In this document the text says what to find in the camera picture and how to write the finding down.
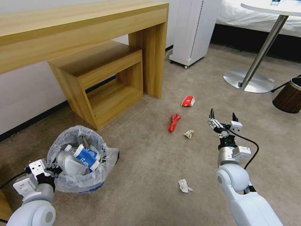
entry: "white air purifier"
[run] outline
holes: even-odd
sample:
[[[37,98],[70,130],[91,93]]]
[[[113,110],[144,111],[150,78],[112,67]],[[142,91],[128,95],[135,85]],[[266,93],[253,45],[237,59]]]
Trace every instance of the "white air purifier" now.
[[[187,69],[208,51],[222,0],[180,0],[170,63]]]

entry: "white wall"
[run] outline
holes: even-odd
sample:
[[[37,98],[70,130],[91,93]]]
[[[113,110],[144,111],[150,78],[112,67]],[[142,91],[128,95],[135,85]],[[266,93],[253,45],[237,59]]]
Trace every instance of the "white wall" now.
[[[100,1],[103,0],[1,0],[0,14]],[[166,47],[173,44],[179,1],[168,1]],[[115,40],[128,44],[127,35]],[[0,90],[0,134],[66,100],[47,62],[0,75]]]

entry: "white tissue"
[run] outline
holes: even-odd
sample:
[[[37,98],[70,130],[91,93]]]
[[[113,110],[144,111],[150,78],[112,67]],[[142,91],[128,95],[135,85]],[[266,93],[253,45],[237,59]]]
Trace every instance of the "white tissue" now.
[[[178,183],[182,192],[188,193],[188,191],[193,191],[190,187],[188,187],[187,181],[185,179],[179,180]]]

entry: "blue paper cup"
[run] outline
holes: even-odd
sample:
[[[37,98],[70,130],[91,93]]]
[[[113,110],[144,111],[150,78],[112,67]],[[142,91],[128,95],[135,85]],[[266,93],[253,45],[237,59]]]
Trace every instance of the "blue paper cup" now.
[[[83,144],[79,145],[73,156],[93,171],[99,166],[99,161],[89,154],[89,152],[84,148]]]
[[[97,161],[100,160],[100,154],[98,152],[92,151],[91,149],[87,149],[88,153],[92,155]]]

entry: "trash bin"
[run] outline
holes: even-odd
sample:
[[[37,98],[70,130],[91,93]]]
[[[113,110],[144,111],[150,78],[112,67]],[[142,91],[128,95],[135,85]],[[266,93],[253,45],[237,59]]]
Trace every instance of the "trash bin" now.
[[[298,113],[301,110],[301,78],[292,78],[272,103],[281,111]]]
[[[48,165],[56,161],[58,152],[64,150],[68,144],[78,146],[82,143],[82,136],[86,138],[88,145],[93,145],[101,154],[100,164],[95,171],[86,175],[70,176],[60,173],[54,180],[58,191],[74,193],[95,191],[103,185],[119,158],[119,150],[109,148],[98,133],[84,126],[74,126],[62,132],[54,141],[47,155]]]

